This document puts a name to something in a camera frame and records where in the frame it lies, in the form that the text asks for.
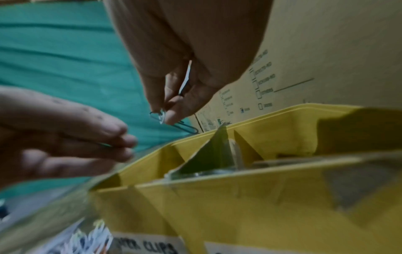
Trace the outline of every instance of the paper clip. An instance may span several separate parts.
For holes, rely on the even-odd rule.
[[[155,120],[159,121],[160,124],[163,124],[165,122],[165,112],[164,111],[161,111],[160,113],[151,112],[151,113],[149,113],[149,116],[152,119],[155,119]],[[178,123],[176,123],[175,125],[172,125],[172,126],[177,128],[177,129],[180,129],[182,131],[188,132],[190,134],[198,134],[199,133],[197,128],[194,128],[193,126],[185,124],[183,121],[180,121],[180,122],[178,122]]]

